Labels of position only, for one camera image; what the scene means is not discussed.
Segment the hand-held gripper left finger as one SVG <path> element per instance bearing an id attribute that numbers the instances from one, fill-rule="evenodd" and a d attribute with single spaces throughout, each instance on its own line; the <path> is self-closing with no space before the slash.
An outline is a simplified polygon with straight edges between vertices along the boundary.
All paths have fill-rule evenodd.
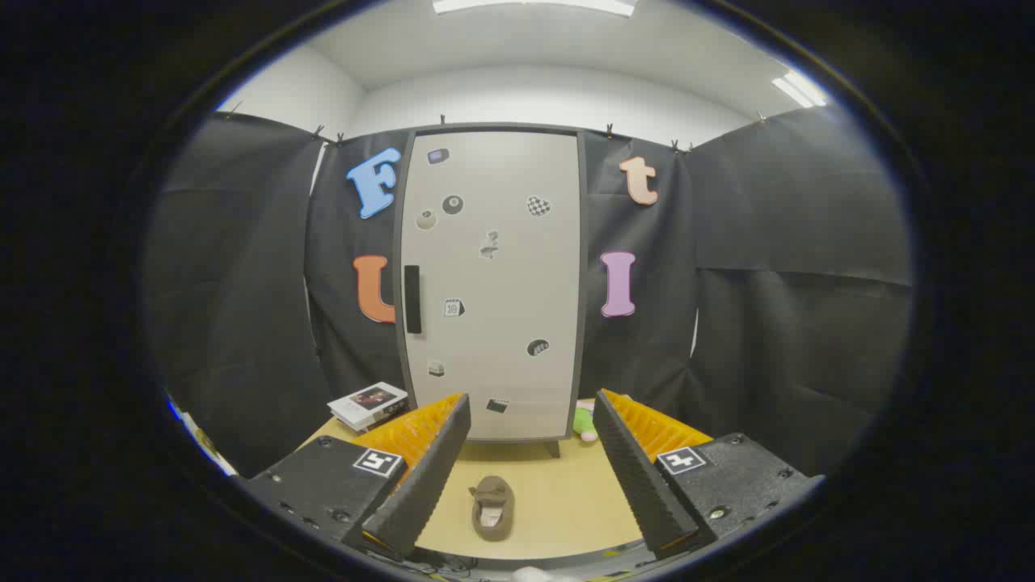
<path id="1" fill-rule="evenodd" d="M 243 487 L 253 500 L 330 546 L 406 559 L 470 427 L 468 395 L 448 395 L 351 441 L 319 436 Z"/>

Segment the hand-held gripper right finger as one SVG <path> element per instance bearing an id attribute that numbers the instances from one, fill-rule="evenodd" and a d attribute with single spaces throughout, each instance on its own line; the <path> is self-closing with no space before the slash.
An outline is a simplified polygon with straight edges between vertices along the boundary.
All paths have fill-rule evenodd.
<path id="1" fill-rule="evenodd" d="M 744 433 L 710 437 L 625 394 L 596 394 L 593 423 L 659 559 L 746 533 L 823 481 Z"/>

